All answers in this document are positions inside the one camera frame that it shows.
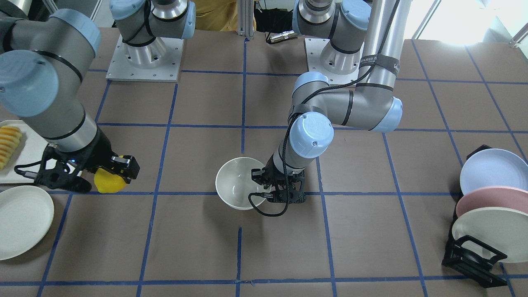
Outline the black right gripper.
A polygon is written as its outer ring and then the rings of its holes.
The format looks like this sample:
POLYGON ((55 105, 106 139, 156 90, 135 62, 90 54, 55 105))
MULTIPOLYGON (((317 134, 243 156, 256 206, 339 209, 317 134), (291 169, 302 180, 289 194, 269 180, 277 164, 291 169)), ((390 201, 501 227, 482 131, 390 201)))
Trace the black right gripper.
POLYGON ((41 160, 16 165, 14 171, 32 179, 34 184, 49 189, 87 193, 92 189, 91 183, 80 177, 79 173, 85 170, 95 173, 98 167, 122 177, 126 184, 136 180, 140 172, 140 166, 134 156, 116 156, 111 151, 111 143, 100 128, 97 129, 94 139, 81 150, 62 152, 58 145, 47 144, 41 160))

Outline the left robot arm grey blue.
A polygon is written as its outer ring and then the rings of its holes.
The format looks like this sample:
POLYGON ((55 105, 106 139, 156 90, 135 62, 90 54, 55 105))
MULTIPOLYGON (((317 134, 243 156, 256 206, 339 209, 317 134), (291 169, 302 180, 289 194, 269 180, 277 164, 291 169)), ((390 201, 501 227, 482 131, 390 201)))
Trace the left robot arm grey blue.
POLYGON ((292 92, 288 129, 266 167, 252 170, 252 181, 266 192, 250 193, 271 203, 303 203, 304 169, 322 155, 334 137, 333 125, 388 133, 401 121, 403 104, 394 96, 400 71, 404 27, 411 1, 298 0, 292 28, 300 35, 328 39, 327 69, 338 71, 345 56, 360 60, 358 78, 331 86, 318 71, 304 73, 292 92))

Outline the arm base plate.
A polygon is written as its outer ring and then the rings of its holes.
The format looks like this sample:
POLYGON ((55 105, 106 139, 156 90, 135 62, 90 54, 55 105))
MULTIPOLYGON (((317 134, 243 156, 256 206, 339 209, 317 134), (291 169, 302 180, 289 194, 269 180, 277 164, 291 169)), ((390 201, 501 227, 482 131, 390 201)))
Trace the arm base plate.
POLYGON ((132 47, 118 38, 106 78, 111 81, 166 82, 179 79, 185 41, 156 38, 144 47, 132 47))
POLYGON ((359 64, 364 45, 356 53, 341 53, 330 45, 329 39, 305 39, 309 71, 328 77, 330 84, 344 85, 358 79, 359 64))

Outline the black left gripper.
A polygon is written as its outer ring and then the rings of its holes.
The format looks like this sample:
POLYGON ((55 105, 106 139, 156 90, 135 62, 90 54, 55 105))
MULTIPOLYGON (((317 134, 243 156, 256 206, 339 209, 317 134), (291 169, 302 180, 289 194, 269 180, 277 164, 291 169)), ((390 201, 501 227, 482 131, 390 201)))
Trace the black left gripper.
POLYGON ((258 197, 266 198, 271 203, 300 204, 306 201, 304 192, 305 173, 285 175, 282 168, 277 169, 270 158, 263 168, 251 169, 251 180, 271 192, 257 192, 258 197))

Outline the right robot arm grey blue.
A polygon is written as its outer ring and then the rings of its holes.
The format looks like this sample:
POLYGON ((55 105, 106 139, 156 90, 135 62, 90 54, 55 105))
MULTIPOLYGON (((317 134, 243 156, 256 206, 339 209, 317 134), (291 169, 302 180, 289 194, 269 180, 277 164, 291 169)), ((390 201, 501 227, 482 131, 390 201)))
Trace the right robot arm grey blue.
POLYGON ((79 173, 103 169, 126 184, 137 178, 134 156, 119 156, 76 94, 96 58, 101 32, 86 15, 61 8, 44 22, 1 2, 1 104, 47 141, 41 159, 14 171, 50 189, 87 193, 79 173))

